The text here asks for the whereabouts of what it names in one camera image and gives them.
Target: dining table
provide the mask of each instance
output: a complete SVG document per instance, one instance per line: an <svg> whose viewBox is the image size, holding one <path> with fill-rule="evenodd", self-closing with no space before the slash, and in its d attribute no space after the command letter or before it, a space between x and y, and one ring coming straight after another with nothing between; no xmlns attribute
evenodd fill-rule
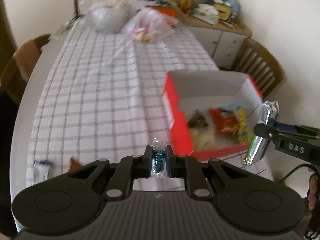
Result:
<svg viewBox="0 0 320 240"><path fill-rule="evenodd" d="M49 177L97 159L119 162L143 155L154 138L170 144L162 92L171 70L216 70L217 65L179 23L174 34L148 44L124 33L96 31L87 17L43 48L24 92L12 138L11 198L33 184L35 160L53 163ZM244 154L225 160L273 180L266 157L244 167ZM183 190L182 179L137 179L133 190Z"/></svg>

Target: black cable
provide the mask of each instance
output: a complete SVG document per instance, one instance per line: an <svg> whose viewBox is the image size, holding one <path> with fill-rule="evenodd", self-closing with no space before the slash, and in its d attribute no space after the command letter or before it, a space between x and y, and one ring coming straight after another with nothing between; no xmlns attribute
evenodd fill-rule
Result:
<svg viewBox="0 0 320 240"><path fill-rule="evenodd" d="M298 169L300 169L302 167L308 167L308 168L312 169L315 172L317 178L318 179L320 178L319 171L315 168L315 166L312 166L311 164L304 163L304 164L301 164L301 165L295 167L293 170L291 170L287 175L285 175L283 177L283 179L281 179L279 181L279 183L283 183L290 175L292 175L292 173L294 173L295 171L297 171Z"/></svg>

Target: round metal screw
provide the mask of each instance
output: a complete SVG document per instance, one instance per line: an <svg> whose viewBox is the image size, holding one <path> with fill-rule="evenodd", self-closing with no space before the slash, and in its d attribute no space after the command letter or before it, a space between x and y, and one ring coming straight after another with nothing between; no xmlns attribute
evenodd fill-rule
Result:
<svg viewBox="0 0 320 240"><path fill-rule="evenodd" d="M119 189L109 189L107 191L108 197L120 197L122 195L122 191Z"/></svg>
<svg viewBox="0 0 320 240"><path fill-rule="evenodd" d="M197 197L207 197L210 195L210 191L205 188L199 188L194 193Z"/></svg>

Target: ribbed gray panel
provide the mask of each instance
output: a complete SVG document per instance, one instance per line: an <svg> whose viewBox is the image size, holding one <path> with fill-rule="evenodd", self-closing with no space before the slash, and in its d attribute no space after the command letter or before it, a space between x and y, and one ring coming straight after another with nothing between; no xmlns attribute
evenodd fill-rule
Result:
<svg viewBox="0 0 320 240"><path fill-rule="evenodd" d="M257 236L223 221L209 202L195 201L185 191L138 192L105 206L87 227L65 236L22 232L17 240L301 240L295 232Z"/></svg>

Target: pink item in plastic bag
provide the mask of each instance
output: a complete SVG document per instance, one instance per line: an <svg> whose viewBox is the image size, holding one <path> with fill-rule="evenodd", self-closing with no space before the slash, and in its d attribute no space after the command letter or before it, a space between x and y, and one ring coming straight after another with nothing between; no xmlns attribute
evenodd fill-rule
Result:
<svg viewBox="0 0 320 240"><path fill-rule="evenodd" d="M174 33L168 23L176 24L177 19L151 8L138 12L123 28L135 40L146 43L159 41Z"/></svg>

